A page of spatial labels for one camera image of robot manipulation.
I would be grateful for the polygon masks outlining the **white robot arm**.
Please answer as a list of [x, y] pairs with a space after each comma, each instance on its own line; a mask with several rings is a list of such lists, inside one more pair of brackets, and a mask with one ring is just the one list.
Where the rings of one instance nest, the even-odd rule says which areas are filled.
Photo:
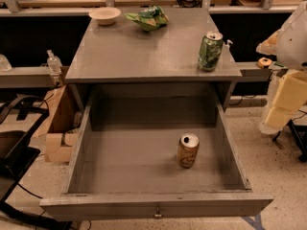
[[276, 56], [288, 69], [279, 78], [272, 75], [259, 129], [275, 134], [288, 124], [307, 101], [307, 1], [302, 2], [281, 28], [260, 43], [256, 51]]

